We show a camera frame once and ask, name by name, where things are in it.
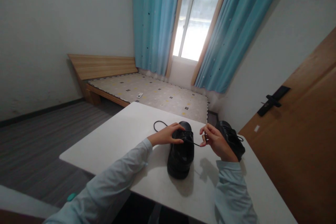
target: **hand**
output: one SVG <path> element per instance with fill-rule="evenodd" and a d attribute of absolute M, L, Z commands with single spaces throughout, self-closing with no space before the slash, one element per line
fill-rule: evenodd
<path fill-rule="evenodd" d="M 238 162 L 238 158 L 230 148 L 229 144 L 226 142 L 221 132 L 216 129 L 211 124 L 206 124 L 200 129 L 199 134 L 205 132 L 209 138 L 209 145 L 214 153 L 221 158 L 222 161 L 226 162 Z M 205 136 L 202 136 L 203 143 L 200 144 L 201 147 L 206 146 Z"/>
<path fill-rule="evenodd" d="M 150 135 L 147 137 L 147 139 L 150 141 L 152 146 L 160 145 L 160 144 L 183 144 L 182 139 L 174 139 L 172 138 L 172 134 L 175 130 L 185 130 L 180 124 L 177 122 L 167 126 L 166 128 L 156 132 L 153 135 Z"/>

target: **wood floor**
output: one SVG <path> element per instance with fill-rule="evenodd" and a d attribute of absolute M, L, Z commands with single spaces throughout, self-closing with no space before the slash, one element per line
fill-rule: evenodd
<path fill-rule="evenodd" d="M 98 106 L 83 101 L 0 128 L 0 184 L 61 208 L 93 176 L 59 155 L 122 109 L 104 98 Z"/>

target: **green object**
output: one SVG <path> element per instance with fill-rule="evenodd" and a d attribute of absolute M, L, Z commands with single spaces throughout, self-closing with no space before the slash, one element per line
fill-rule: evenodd
<path fill-rule="evenodd" d="M 68 196 L 68 198 L 66 199 L 68 202 L 72 201 L 75 197 L 76 197 L 76 193 L 72 193 Z"/>

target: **bed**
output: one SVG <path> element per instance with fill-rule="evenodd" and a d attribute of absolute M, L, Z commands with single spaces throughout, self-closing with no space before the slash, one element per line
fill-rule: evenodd
<path fill-rule="evenodd" d="M 133 57 L 68 56 L 86 101 L 94 105 L 102 96 L 124 107 L 139 102 L 207 123 L 206 96 L 138 73 Z"/>

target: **white table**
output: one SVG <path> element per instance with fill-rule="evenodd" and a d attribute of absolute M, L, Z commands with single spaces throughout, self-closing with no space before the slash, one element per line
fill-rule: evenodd
<path fill-rule="evenodd" d="M 153 123 L 158 120 L 168 125 L 187 121 L 194 132 L 194 141 L 202 142 L 198 132 L 203 123 L 133 102 L 59 158 L 97 175 L 153 134 Z M 163 127 L 161 123 L 156 124 L 158 130 Z M 243 145 L 246 152 L 240 163 L 260 223 L 296 223 L 246 140 Z M 167 173 L 169 148 L 169 145 L 154 147 L 148 166 L 138 174 L 131 191 L 205 223 L 217 223 L 214 191 L 218 182 L 218 157 L 210 146 L 195 146 L 188 177 L 176 180 Z"/>

